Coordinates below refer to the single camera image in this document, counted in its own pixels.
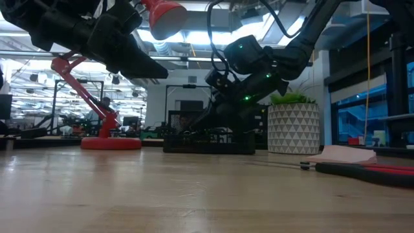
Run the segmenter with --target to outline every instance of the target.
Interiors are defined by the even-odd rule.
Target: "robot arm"
[[[301,33],[284,49],[261,48],[255,37],[247,36],[229,44],[224,55],[229,66],[241,74],[251,74],[242,82],[231,82],[217,71],[206,77],[216,88],[214,101],[191,124],[193,130],[229,127],[233,131],[250,130],[247,120],[257,101],[277,90],[287,91],[288,82],[303,72],[311,58],[314,46],[339,4],[344,0],[318,0],[305,20]],[[414,22],[410,7],[413,1],[371,0],[386,8],[400,29],[414,44],[414,33],[409,25]]]
[[[100,0],[0,0],[8,22],[26,30],[33,45],[50,51],[53,43],[104,63],[126,78],[167,78],[168,71],[136,44],[131,32],[142,18],[127,0],[117,0],[97,19]]]

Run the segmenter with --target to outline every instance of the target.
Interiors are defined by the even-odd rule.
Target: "geometric patterned pot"
[[[319,152],[317,104],[278,104],[268,107],[268,151],[315,155]]]

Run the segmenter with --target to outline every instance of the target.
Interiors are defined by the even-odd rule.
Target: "table surface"
[[[0,152],[0,232],[413,232],[413,190],[245,164],[252,159],[302,157]]]

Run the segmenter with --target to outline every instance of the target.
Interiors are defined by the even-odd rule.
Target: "green plant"
[[[311,87],[304,87],[301,89],[301,86],[305,83],[302,82],[296,91],[293,91],[290,87],[288,87],[289,93],[286,93],[284,96],[280,94],[272,94],[270,95],[270,101],[273,105],[276,104],[295,104],[295,103],[302,103],[302,104],[315,104],[316,100],[310,98],[303,94],[307,89]]]
[[[294,104],[294,103],[306,103],[315,104],[316,100],[305,96],[302,93],[286,93],[284,96],[279,94],[270,95],[270,100],[273,105],[276,104]]]

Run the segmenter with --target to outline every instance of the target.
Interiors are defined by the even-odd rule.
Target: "pink paper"
[[[322,154],[306,157],[304,161],[376,164],[376,153],[347,146],[325,146]]]

